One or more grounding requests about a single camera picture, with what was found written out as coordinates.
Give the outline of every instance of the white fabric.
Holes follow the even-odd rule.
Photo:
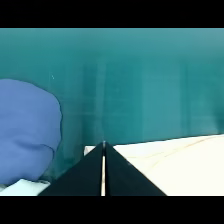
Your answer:
[[[19,180],[9,187],[0,187],[0,196],[37,196],[50,185],[47,181],[31,182]]]
[[[167,195],[224,196],[224,135],[114,148]]]

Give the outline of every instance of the teal background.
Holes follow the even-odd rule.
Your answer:
[[[50,175],[85,145],[224,130],[224,29],[0,29],[0,78],[58,98],[62,142]]]

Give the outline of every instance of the teal surface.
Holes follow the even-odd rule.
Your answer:
[[[0,78],[58,98],[57,177],[102,140],[223,133],[223,39],[224,29],[0,29]]]

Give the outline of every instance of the black triangular object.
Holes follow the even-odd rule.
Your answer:
[[[105,168],[106,196],[166,196],[108,143]]]
[[[101,143],[39,196],[100,196],[102,156]]]

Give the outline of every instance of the blue hat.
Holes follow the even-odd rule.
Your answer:
[[[0,80],[0,184],[40,178],[60,143],[60,122],[52,94],[26,82]]]

